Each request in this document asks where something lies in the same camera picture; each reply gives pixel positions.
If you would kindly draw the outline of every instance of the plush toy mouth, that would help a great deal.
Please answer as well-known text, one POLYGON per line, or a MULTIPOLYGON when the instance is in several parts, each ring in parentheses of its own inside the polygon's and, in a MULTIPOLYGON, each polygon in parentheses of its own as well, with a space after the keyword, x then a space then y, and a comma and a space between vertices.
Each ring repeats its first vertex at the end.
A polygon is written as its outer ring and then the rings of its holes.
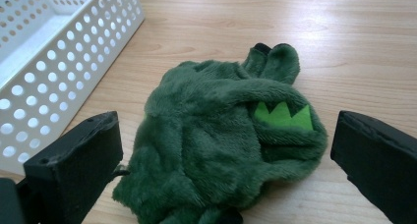
POLYGON ((255 110, 255 118, 272 127, 298 127, 308 131, 314 130, 310 105, 307 104, 293 115, 291 115, 285 101, 276 104, 271 110, 270 105, 268 106, 264 102, 259 102, 255 110))

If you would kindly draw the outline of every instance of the wood grain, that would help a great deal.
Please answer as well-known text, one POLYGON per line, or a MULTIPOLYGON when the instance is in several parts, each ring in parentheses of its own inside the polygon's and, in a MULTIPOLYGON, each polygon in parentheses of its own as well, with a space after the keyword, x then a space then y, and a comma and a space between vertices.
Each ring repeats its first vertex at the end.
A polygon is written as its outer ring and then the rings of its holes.
MULTIPOLYGON (((145 22, 68 128, 117 110, 124 163, 132 154, 144 104, 167 70, 186 60, 243 61, 258 42, 286 42, 297 49, 301 73, 295 87, 322 118, 329 146, 340 110, 376 117, 417 137, 416 0, 141 2, 145 22)), ((245 223, 389 223, 328 152, 308 179, 275 184, 243 212, 245 223)), ((111 199, 116 183, 108 185, 85 223, 137 223, 128 208, 111 199)))

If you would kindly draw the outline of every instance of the crocodile plush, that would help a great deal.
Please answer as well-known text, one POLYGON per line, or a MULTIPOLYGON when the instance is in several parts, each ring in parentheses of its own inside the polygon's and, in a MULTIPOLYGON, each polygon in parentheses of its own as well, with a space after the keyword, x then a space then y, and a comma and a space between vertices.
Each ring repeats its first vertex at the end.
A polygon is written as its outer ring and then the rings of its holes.
POLYGON ((129 162, 113 192, 141 224, 242 223, 272 181, 318 166, 327 133, 292 84, 288 44, 257 44, 243 63, 184 62, 150 95, 129 162))

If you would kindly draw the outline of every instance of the plush toy body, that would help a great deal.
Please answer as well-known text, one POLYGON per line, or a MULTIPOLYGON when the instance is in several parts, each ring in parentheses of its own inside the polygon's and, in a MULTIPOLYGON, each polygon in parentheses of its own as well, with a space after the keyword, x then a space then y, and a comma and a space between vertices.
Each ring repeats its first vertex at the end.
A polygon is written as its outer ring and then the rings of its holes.
POLYGON ((185 62, 146 104, 113 197, 141 224, 216 223, 254 204, 270 181, 297 181, 319 164, 327 135, 291 85, 296 51, 257 44, 242 64, 185 62))

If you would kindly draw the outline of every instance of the plush puppet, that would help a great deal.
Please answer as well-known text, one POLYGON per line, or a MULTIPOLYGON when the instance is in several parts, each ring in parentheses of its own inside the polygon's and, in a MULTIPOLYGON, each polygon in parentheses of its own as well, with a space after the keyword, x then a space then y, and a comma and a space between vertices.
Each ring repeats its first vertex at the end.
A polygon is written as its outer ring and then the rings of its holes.
POLYGON ((293 47, 251 48, 242 63, 184 62, 150 95, 113 198, 141 224, 242 223, 272 181, 294 182, 320 163, 324 126, 292 84, 293 47))

